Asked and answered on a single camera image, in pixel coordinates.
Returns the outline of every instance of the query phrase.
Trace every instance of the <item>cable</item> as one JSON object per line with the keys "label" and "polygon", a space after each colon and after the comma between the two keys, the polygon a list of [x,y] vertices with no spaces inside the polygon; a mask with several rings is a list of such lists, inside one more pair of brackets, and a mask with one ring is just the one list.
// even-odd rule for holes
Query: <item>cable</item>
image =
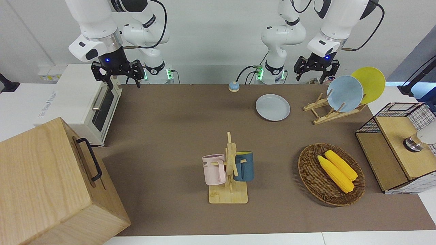
{"label": "cable", "polygon": [[160,44],[160,42],[162,41],[162,39],[164,38],[165,30],[167,29],[167,18],[168,18],[168,16],[167,16],[167,10],[165,9],[164,4],[159,2],[158,0],[149,0],[149,1],[152,1],[152,2],[160,4],[162,6],[162,8],[163,8],[163,12],[165,13],[165,22],[163,24],[162,35],[160,36],[159,41],[157,41],[157,43],[155,45],[153,45],[153,46],[138,46],[138,48],[154,48],[154,47],[158,46]]}
{"label": "cable", "polygon": [[291,1],[292,7],[294,8],[295,12],[297,12],[297,13],[299,13],[299,14],[301,14],[301,13],[304,12],[304,11],[306,11],[306,9],[309,7],[310,3],[312,2],[312,0],[310,0],[309,3],[307,4],[307,6],[303,9],[303,11],[298,11],[298,10],[295,8],[294,1],[293,1],[293,0],[290,0],[290,1]]}
{"label": "cable", "polygon": [[[259,65],[262,65],[262,62],[265,60],[265,58],[266,58],[266,56],[267,56],[268,53],[269,53],[269,51],[267,51],[266,54],[265,54],[265,56],[263,56],[263,59],[262,59],[262,61],[259,63]],[[253,76],[251,76],[251,79],[250,79],[249,84],[251,84],[251,82],[253,81],[253,77],[254,77],[254,74],[253,74]]]}
{"label": "cable", "polygon": [[368,37],[368,39],[360,46],[360,47],[358,47],[358,48],[342,48],[341,50],[344,50],[344,51],[357,51],[357,50],[359,50],[359,49],[361,49],[363,46],[365,46],[368,42],[369,42],[369,40],[372,38],[372,36],[374,36],[374,34],[375,34],[375,32],[377,31],[377,29],[378,29],[378,27],[380,26],[380,24],[382,23],[382,21],[383,21],[383,19],[384,19],[384,17],[385,17],[385,10],[383,9],[383,7],[380,5],[380,4],[378,4],[378,3],[376,3],[376,2],[374,2],[374,1],[372,1],[372,0],[369,0],[371,3],[373,3],[373,4],[375,4],[377,7],[379,7],[380,8],[380,10],[381,10],[381,18],[380,18],[380,21],[378,22],[378,24],[377,24],[377,26],[375,27],[375,29],[374,29],[374,31],[371,33],[371,35]]}
{"label": "cable", "polygon": [[289,75],[289,71],[288,70],[285,70],[284,72],[286,72],[286,77],[285,77],[285,81],[283,82],[283,84],[285,84],[286,79],[288,78],[288,75]]}
{"label": "cable", "polygon": [[427,60],[424,64],[422,64],[404,83],[402,86],[404,86],[404,84],[407,83],[407,81],[413,77],[413,75],[415,75],[419,70],[421,70],[421,68],[426,65],[427,63],[429,63],[432,59],[434,59],[436,57],[436,55],[434,55],[433,57],[431,57],[429,60]]}
{"label": "cable", "polygon": [[244,69],[242,69],[242,71],[239,73],[239,75],[238,75],[238,78],[236,79],[236,82],[238,82],[238,80],[239,80],[239,77],[242,75],[242,73],[245,71],[245,70],[247,70],[247,69],[250,69],[250,68],[256,68],[257,66],[255,66],[255,65],[250,65],[250,66],[247,66],[247,67],[245,67]]}
{"label": "cable", "polygon": [[245,78],[245,84],[247,84],[247,80],[248,80],[248,77],[250,76],[250,74],[253,74],[253,76],[254,76],[255,73],[257,73],[257,71],[252,71],[252,72],[248,73],[247,77]]}
{"label": "cable", "polygon": [[176,71],[176,70],[170,70],[170,72],[175,72],[175,73],[177,73],[177,80],[179,80],[179,84],[180,84],[180,75],[179,75],[179,72]]}

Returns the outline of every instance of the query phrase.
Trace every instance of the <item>corn cob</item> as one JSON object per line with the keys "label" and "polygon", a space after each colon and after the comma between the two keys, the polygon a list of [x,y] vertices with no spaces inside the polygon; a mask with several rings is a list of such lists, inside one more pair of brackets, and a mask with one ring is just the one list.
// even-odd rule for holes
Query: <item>corn cob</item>
{"label": "corn cob", "polygon": [[322,156],[318,156],[321,167],[326,171],[328,176],[335,184],[345,193],[354,189],[353,182],[349,180],[336,166]]}
{"label": "corn cob", "polygon": [[340,156],[338,156],[334,151],[328,150],[324,153],[326,158],[332,162],[347,178],[351,181],[356,180],[357,173],[354,171],[348,163],[344,161]]}

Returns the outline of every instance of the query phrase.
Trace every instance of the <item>wooden box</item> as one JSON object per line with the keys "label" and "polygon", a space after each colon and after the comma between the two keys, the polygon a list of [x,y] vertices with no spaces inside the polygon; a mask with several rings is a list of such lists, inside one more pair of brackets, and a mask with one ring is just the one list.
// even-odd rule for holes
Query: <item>wooden box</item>
{"label": "wooden box", "polygon": [[102,160],[78,138],[57,118],[0,142],[1,245],[101,245],[130,225]]}
{"label": "wooden box", "polygon": [[[356,133],[356,136],[381,190],[403,188],[423,179],[426,184],[432,183],[426,176],[436,171],[436,156],[429,148],[414,153],[403,146],[403,140],[416,133],[409,118],[376,116],[375,123],[380,133]],[[419,192],[419,188],[410,187],[403,193]]]}

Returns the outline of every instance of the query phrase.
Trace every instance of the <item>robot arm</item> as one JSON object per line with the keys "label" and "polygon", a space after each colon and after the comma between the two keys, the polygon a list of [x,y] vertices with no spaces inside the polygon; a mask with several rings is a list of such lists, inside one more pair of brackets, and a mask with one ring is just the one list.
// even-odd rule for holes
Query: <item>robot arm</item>
{"label": "robot arm", "polygon": [[148,4],[141,6],[141,8],[136,8],[134,12],[130,10],[130,12],[132,18],[138,22],[124,25],[123,36],[129,43],[143,47],[141,51],[144,53],[145,79],[147,83],[167,83],[172,79],[172,76],[167,68],[168,64],[162,57],[161,51],[156,48],[157,44],[167,43],[170,39],[168,32],[165,31],[166,23],[162,24],[157,21]]}
{"label": "robot arm", "polygon": [[[140,44],[141,48],[153,48],[159,43],[167,42],[168,35],[162,35],[165,27],[156,22],[156,16],[147,8],[147,0],[65,0],[74,19],[78,22],[81,35],[69,46],[70,52],[83,62],[98,58],[93,62],[91,70],[97,81],[103,81],[112,89],[111,75],[126,75],[135,80],[138,88],[139,80],[145,71],[139,60],[129,62],[124,53],[117,25],[111,17],[111,9],[117,12],[131,12],[132,17],[140,22],[140,33],[137,29],[126,29],[128,41]],[[150,42],[151,47],[142,47]]]}
{"label": "robot arm", "polygon": [[321,83],[327,76],[333,76],[339,68],[339,61],[333,58],[340,50],[357,22],[374,10],[369,0],[323,0],[323,7],[317,13],[325,19],[320,32],[309,42],[312,52],[308,59],[300,56],[294,65],[297,81],[307,71],[322,71]]}
{"label": "robot arm", "polygon": [[268,26],[261,34],[262,42],[268,47],[261,75],[261,81],[265,84],[276,84],[282,77],[287,53],[281,47],[300,44],[306,37],[306,29],[300,23],[299,14],[292,7],[292,4],[299,7],[300,2],[300,0],[295,0],[293,3],[289,0],[279,1],[278,13],[286,24]]}

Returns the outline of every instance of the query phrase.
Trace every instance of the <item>white toaster oven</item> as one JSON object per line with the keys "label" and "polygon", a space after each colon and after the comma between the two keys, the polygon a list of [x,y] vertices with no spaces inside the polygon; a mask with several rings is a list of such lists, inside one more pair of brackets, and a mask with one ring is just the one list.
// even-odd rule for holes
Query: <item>white toaster oven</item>
{"label": "white toaster oven", "polygon": [[104,145],[122,91],[118,79],[112,82],[111,90],[96,81],[89,64],[68,65],[33,125],[61,117],[92,145]]}

